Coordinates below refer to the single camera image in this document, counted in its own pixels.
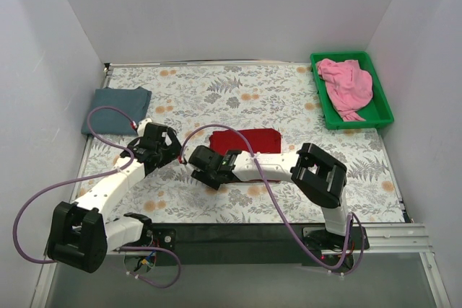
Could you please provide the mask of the red t-shirt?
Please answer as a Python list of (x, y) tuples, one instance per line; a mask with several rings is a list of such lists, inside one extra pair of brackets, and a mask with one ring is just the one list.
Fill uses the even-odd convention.
[[(252, 150), (264, 154), (280, 154), (282, 152), (282, 135), (273, 128), (255, 128), (239, 130), (249, 142)], [(235, 132), (214, 131), (209, 137), (209, 148), (224, 156), (228, 151), (248, 151), (244, 140)]]

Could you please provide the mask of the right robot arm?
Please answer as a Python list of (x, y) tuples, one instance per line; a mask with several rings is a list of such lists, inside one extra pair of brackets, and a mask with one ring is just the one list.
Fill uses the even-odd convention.
[(200, 145), (185, 149), (181, 162), (193, 168), (191, 177), (218, 190), (221, 185), (258, 181), (289, 182), (321, 208), (326, 248), (349, 250), (352, 217), (344, 199), (347, 169), (335, 157), (310, 143), (296, 152), (267, 154), (230, 150), (221, 155)]

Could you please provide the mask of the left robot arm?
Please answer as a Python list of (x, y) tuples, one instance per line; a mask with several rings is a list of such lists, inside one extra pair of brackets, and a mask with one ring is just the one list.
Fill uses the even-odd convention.
[(71, 203), (55, 207), (48, 237), (47, 256), (59, 263), (95, 272), (108, 252), (125, 245), (148, 249), (154, 241), (152, 220), (127, 213), (110, 221), (114, 208), (147, 175), (176, 160), (181, 144), (168, 126), (142, 121), (138, 136), (121, 152), (114, 174)]

